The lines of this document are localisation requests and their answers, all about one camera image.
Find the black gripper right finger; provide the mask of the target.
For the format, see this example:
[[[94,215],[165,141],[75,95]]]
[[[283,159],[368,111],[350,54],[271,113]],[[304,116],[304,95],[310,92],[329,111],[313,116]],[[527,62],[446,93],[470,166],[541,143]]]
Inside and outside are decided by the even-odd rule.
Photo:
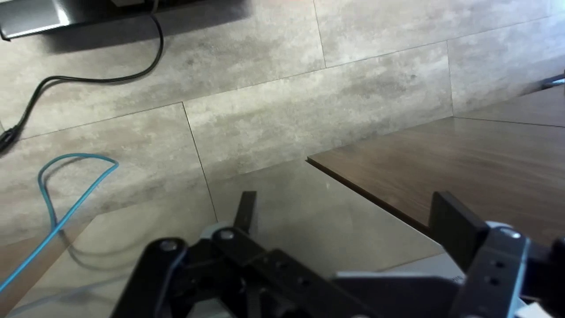
[[[428,233],[463,272],[472,265],[490,226],[449,191],[437,191],[431,201]]]

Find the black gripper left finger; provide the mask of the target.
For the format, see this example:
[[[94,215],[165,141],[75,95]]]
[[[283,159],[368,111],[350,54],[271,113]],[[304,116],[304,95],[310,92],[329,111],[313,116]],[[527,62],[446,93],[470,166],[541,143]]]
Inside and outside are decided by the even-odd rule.
[[[257,196],[257,191],[244,191],[241,196],[234,226],[243,229],[244,233],[251,231]]]

